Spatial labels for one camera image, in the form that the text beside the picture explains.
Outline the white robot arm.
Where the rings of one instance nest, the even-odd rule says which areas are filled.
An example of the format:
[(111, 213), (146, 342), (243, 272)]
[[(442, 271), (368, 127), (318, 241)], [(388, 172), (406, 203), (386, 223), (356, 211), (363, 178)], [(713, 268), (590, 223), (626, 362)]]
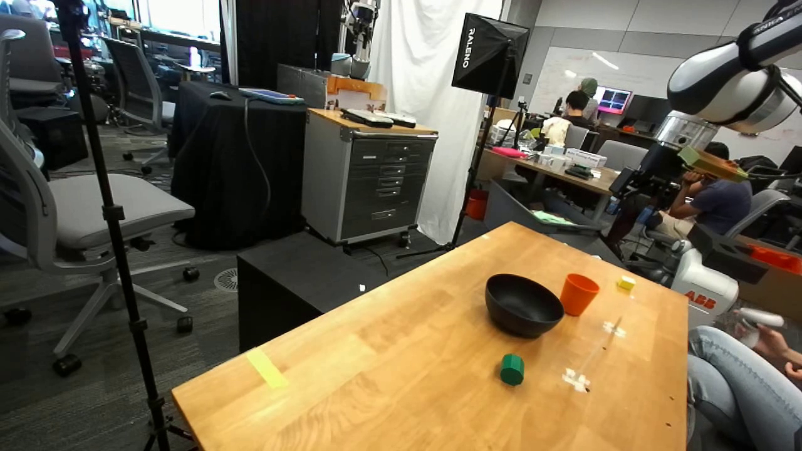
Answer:
[(802, 47), (802, 0), (777, 0), (734, 40), (681, 59), (668, 79), (674, 110), (758, 134), (799, 110), (799, 79), (779, 59)]

